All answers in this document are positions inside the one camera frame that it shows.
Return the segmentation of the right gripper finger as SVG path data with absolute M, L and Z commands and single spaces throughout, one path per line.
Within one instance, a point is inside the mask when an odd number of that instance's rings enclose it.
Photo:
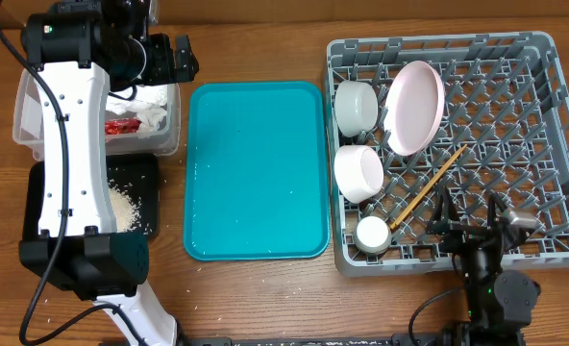
M 437 191 L 437 202 L 432 216 L 427 223 L 428 235 L 445 235 L 452 230 L 452 226 L 458 221 L 458 213 L 451 194 L 447 187 L 441 187 Z
M 489 194 L 487 200 L 487 226 L 490 229 L 503 229 L 507 222 L 503 213 L 507 210 L 507 204 L 496 192 Z

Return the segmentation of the white cup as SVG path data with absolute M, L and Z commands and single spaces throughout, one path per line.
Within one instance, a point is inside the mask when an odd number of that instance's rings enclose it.
M 365 254 L 378 255 L 391 244 L 391 230 L 377 216 L 362 218 L 353 232 L 354 244 Z

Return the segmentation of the small pink bowl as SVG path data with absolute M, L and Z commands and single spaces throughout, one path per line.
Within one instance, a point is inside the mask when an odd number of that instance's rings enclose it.
M 383 166 L 375 150 L 365 145 L 345 145 L 334 157 L 334 177 L 346 200 L 359 204 L 383 187 Z

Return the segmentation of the large pink plate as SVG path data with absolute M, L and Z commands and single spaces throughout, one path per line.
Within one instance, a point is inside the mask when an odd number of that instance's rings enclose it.
M 388 146 L 399 156 L 410 156 L 434 139 L 444 112 L 445 88 L 428 63 L 410 62 L 396 75 L 384 106 Z

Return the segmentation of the grey bowl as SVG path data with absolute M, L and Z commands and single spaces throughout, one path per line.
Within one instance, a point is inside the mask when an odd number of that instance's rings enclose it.
M 344 81 L 334 98 L 335 119 L 346 137 L 370 131 L 378 118 L 378 100 L 374 89 L 363 82 Z

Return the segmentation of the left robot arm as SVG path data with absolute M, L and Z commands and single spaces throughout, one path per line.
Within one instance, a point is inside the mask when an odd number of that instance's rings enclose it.
M 178 320 L 148 283 L 149 249 L 121 233 L 107 180 L 108 96 L 187 83 L 199 69 L 185 36 L 151 34 L 150 1 L 60 1 L 34 13 L 12 55 L 37 84 L 44 172 L 37 225 L 18 245 L 41 285 L 104 311 L 131 345 L 185 345 Z

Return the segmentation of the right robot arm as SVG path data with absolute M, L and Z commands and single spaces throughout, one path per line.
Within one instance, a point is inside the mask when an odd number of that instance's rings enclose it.
M 408 322 L 410 342 L 421 343 L 413 326 L 424 308 L 462 291 L 469 320 L 446 326 L 432 345 L 523 345 L 522 329 L 532 322 L 541 287 L 521 271 L 505 270 L 502 260 L 506 251 L 526 242 L 537 226 L 535 216 L 509 207 L 496 193 L 488 197 L 486 224 L 466 225 L 459 221 L 448 189 L 442 187 L 426 232 L 441 237 L 438 249 L 452 256 L 462 285 L 432 297 L 415 310 Z

